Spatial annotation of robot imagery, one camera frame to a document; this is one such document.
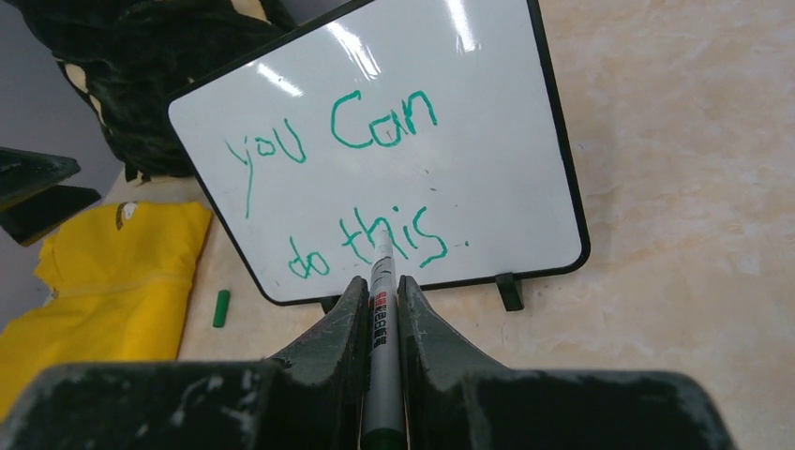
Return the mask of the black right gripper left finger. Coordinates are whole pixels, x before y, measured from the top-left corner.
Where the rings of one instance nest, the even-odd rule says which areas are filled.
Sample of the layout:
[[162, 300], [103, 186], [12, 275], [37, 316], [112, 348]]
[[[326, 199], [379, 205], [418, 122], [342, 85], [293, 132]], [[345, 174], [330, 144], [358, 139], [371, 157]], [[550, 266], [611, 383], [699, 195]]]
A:
[[274, 355], [50, 367], [1, 424], [5, 449], [354, 449], [368, 285]]

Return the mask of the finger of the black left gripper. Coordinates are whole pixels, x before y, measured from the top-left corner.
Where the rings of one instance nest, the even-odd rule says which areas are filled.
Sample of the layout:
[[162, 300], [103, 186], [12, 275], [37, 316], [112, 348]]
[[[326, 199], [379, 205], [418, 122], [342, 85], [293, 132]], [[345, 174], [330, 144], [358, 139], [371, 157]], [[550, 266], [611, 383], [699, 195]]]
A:
[[8, 147], [1, 148], [1, 210], [57, 185], [78, 173], [76, 159]]
[[90, 187], [50, 187], [2, 210], [1, 228], [27, 248], [100, 199]]

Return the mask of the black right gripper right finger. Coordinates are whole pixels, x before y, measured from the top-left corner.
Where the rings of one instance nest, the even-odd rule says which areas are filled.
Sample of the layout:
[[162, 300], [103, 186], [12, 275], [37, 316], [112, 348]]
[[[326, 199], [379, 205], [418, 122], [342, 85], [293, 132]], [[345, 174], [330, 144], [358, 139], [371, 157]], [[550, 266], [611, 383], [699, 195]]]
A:
[[671, 371], [516, 369], [398, 284], [413, 449], [731, 449], [713, 400]]

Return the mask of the white marker pen body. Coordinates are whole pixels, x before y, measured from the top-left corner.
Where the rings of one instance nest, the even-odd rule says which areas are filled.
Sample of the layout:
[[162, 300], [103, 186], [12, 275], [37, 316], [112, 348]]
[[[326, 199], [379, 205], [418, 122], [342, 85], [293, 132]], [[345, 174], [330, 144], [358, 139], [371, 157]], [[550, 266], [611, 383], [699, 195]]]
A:
[[406, 418], [401, 380], [394, 245], [388, 231], [375, 234], [369, 283], [370, 339], [360, 447], [405, 449]]

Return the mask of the green marker cap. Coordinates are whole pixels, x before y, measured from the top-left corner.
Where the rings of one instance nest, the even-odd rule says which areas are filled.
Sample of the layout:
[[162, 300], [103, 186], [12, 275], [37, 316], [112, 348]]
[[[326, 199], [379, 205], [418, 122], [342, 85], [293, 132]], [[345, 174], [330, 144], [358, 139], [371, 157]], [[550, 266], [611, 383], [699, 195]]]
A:
[[214, 328], [223, 328], [225, 326], [230, 300], [231, 292], [229, 290], [220, 290], [217, 292], [217, 299], [212, 320], [212, 326]]

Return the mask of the white whiteboard black frame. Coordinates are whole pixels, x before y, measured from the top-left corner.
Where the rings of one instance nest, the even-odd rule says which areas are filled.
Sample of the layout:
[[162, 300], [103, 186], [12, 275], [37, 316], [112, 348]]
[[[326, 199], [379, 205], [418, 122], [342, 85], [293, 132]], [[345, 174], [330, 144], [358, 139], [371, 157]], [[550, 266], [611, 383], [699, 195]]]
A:
[[380, 233], [427, 289], [566, 274], [591, 253], [535, 1], [351, 1], [165, 114], [279, 306], [367, 276]]

